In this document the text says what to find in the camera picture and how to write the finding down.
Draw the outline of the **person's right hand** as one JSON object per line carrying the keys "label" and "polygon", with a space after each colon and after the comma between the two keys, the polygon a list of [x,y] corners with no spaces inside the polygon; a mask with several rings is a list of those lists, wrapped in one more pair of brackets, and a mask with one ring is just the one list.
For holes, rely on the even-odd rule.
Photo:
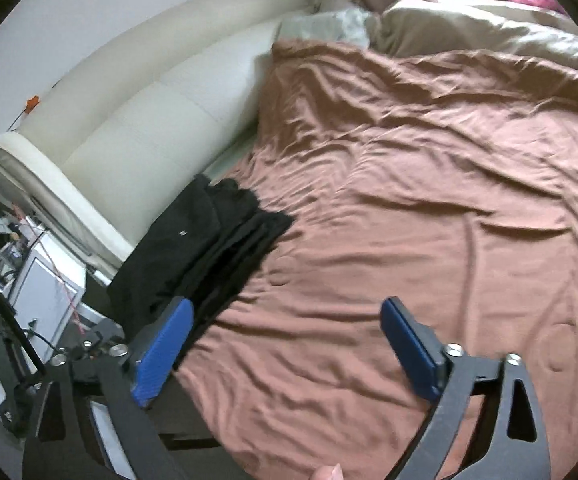
{"label": "person's right hand", "polygon": [[343,470],[340,464],[320,466],[311,475],[310,480],[343,480]]}

